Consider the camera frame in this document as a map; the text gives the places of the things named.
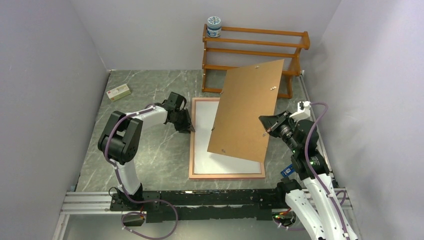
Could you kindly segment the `brown frame backing board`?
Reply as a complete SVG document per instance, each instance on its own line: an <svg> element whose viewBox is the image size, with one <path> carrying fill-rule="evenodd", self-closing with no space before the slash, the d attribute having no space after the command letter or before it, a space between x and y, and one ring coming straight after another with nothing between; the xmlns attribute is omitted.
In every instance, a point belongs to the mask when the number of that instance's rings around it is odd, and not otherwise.
<svg viewBox="0 0 424 240"><path fill-rule="evenodd" d="M263 163L269 137L260 116L272 116L284 60L229 69L219 97L208 152Z"/></svg>

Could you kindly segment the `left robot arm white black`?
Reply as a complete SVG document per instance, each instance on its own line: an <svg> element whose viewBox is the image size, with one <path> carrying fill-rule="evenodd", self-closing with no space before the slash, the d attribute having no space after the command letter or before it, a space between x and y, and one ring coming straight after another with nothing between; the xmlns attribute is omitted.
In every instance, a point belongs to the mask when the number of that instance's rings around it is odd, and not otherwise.
<svg viewBox="0 0 424 240"><path fill-rule="evenodd" d="M114 111L110 115L97 148L111 164L118 181L117 193L130 210L139 209L144 200L143 185L134 163L143 131L156 125L172 124L179 133L195 132L186 105L184 96L171 92L164 101L148 104L141 110Z"/></svg>

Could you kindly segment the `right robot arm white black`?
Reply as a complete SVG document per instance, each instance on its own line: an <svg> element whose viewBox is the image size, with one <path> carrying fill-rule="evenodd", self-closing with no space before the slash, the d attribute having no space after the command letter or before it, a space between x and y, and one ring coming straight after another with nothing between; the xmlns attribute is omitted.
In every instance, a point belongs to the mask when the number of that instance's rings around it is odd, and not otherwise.
<svg viewBox="0 0 424 240"><path fill-rule="evenodd" d="M357 240L337 198L328 165L317 149L319 134L316 123L294 120L289 111L260 116L266 134L280 138L291 150L291 162L308 190L311 204L294 179L282 179L276 186L275 202L289 207L312 240Z"/></svg>

